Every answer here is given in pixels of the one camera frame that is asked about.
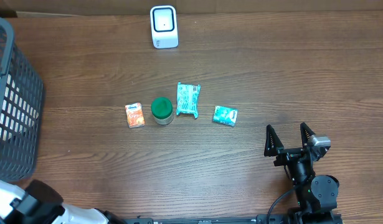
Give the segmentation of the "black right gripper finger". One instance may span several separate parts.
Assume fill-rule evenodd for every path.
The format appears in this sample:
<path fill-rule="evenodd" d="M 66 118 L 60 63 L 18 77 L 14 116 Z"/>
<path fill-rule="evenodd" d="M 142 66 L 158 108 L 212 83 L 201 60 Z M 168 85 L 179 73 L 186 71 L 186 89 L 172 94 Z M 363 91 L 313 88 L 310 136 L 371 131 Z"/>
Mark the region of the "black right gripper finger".
<path fill-rule="evenodd" d="M 303 147 L 312 146 L 312 140 L 315 137 L 315 133 L 309 128 L 309 126 L 305 122 L 300 124 L 300 132 Z"/>
<path fill-rule="evenodd" d="M 269 124 L 266 128 L 266 142 L 264 148 L 264 156 L 277 156 L 284 149 L 284 145 L 277 136 L 274 128 Z"/>

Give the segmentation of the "small teal tissue pack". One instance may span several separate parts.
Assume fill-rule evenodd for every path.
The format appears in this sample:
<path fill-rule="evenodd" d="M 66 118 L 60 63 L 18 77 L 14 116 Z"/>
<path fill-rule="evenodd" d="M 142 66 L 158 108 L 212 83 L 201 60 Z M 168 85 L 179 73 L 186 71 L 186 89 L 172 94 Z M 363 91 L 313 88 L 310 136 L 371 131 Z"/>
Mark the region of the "small teal tissue pack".
<path fill-rule="evenodd" d="M 237 120 L 238 110 L 224 106 L 216 106 L 213 115 L 213 122 L 234 127 Z"/>

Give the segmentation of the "teal white snack packet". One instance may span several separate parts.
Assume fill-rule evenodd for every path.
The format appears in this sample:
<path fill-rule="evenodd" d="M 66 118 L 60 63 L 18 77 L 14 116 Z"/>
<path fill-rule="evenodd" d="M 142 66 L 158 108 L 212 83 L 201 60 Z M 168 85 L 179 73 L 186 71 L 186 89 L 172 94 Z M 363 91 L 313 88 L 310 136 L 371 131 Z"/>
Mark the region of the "teal white snack packet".
<path fill-rule="evenodd" d="M 184 84 L 181 82 L 177 84 L 177 116 L 180 114 L 193 114 L 195 119 L 198 118 L 197 105 L 200 91 L 200 85 Z"/>

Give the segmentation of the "green lid clear jar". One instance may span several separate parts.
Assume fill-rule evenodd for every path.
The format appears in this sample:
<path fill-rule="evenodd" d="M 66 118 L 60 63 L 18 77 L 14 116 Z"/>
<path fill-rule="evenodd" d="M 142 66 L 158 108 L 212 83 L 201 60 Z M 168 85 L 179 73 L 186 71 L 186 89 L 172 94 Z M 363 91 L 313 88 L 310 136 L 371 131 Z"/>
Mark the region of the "green lid clear jar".
<path fill-rule="evenodd" d="M 151 104 L 151 112 L 155 122 L 160 125 L 167 125 L 174 119 L 173 104 L 168 98 L 156 98 Z"/>

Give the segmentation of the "small orange box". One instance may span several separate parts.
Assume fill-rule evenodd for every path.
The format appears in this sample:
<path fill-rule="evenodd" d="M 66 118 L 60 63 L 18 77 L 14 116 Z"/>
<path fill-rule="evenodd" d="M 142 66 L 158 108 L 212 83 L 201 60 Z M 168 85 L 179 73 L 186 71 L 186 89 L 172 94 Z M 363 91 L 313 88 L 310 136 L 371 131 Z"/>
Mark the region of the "small orange box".
<path fill-rule="evenodd" d="M 125 111 L 129 128 L 138 128 L 145 125 L 141 103 L 126 105 Z"/>

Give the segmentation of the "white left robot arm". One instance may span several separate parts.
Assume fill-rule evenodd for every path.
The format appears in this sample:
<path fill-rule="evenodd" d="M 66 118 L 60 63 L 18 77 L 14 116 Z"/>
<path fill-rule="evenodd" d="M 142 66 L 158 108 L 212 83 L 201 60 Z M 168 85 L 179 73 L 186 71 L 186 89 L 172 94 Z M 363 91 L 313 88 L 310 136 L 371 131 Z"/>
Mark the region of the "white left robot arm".
<path fill-rule="evenodd" d="M 22 189 L 0 180 L 0 224 L 109 224 L 125 221 L 109 211 L 64 203 L 52 187 L 33 180 Z"/>

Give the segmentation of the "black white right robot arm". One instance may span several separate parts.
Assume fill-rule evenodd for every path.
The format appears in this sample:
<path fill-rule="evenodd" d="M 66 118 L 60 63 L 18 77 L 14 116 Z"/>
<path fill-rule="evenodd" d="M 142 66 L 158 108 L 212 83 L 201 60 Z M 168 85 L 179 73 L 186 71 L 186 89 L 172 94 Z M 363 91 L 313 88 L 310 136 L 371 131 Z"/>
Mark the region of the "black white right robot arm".
<path fill-rule="evenodd" d="M 287 149 L 271 125 L 266 127 L 265 157 L 274 157 L 274 166 L 283 167 L 292 181 L 292 189 L 279 196 L 269 208 L 265 221 L 270 223 L 342 223 L 341 215 L 335 215 L 339 180 L 331 175 L 316 175 L 313 163 L 329 151 L 331 140 L 317 135 L 306 123 L 300 124 L 302 146 Z M 279 201 L 295 193 L 298 206 L 290 208 L 280 218 L 272 211 Z"/>

